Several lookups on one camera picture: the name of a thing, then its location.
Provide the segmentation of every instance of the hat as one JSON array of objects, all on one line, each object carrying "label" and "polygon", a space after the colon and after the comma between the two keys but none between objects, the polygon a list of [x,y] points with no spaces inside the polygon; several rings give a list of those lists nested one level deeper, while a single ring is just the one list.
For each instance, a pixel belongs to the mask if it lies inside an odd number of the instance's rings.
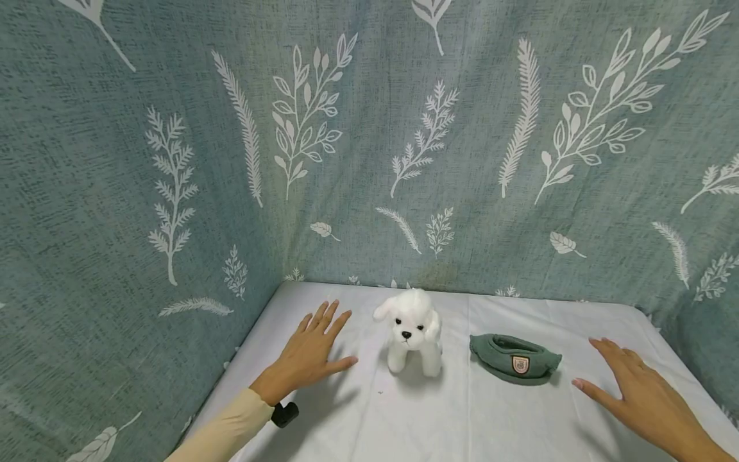
[{"label": "hat", "polygon": [[543,385],[562,355],[511,336],[487,333],[469,337],[469,349],[494,376],[516,385]]}]

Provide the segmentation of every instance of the person's left hand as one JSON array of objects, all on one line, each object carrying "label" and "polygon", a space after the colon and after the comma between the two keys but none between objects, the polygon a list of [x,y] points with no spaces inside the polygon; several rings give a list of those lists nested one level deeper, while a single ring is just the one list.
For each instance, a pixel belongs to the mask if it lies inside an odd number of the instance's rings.
[{"label": "person's left hand", "polygon": [[306,315],[277,361],[252,383],[249,388],[265,403],[275,406],[294,390],[315,384],[357,363],[355,356],[328,361],[336,336],[352,315],[351,311],[345,311],[331,325],[337,307],[338,300],[331,306],[323,302],[315,316]]}]

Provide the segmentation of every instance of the white sheet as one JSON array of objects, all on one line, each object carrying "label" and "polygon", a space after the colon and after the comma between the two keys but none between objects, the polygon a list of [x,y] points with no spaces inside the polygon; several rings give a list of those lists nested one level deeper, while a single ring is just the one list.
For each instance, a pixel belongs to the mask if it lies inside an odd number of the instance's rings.
[{"label": "white sheet", "polygon": [[[348,373],[288,400],[300,416],[269,423],[232,462],[664,462],[672,459],[626,429],[570,384],[579,376],[618,394],[588,336],[608,336],[640,353],[687,400],[710,435],[739,457],[739,433],[677,355],[634,308],[432,293],[443,318],[443,374],[423,377],[411,357],[394,377],[384,362],[387,326],[372,312],[401,289],[287,282],[277,290],[194,422],[213,418],[282,351],[300,319],[324,300],[353,316],[335,352],[354,354]],[[552,382],[508,384],[469,352],[469,335],[501,333],[563,355]]]}]

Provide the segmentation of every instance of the stuffed toy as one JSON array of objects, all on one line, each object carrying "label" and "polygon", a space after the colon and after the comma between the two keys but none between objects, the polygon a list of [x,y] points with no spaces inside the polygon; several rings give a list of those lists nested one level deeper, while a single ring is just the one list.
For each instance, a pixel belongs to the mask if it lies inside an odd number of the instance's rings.
[{"label": "stuffed toy", "polygon": [[441,372],[441,318],[431,297],[422,289],[408,289],[377,307],[375,321],[390,320],[387,366],[399,373],[406,366],[409,351],[421,355],[423,374],[436,377]]}]

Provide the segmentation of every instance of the plush dog's ear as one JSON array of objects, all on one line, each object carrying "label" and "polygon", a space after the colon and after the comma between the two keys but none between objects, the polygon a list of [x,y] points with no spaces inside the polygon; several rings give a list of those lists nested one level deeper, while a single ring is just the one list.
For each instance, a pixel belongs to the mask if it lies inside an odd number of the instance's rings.
[{"label": "plush dog's ear", "polygon": [[395,297],[391,296],[387,300],[383,302],[382,305],[378,306],[375,309],[375,313],[372,315],[373,318],[375,318],[375,321],[379,322],[382,321],[387,317],[387,314],[390,312],[390,309],[395,306]]},{"label": "plush dog's ear", "polygon": [[426,328],[426,341],[435,342],[439,338],[439,331],[441,330],[441,319],[439,314],[435,310],[431,310],[431,323]]}]

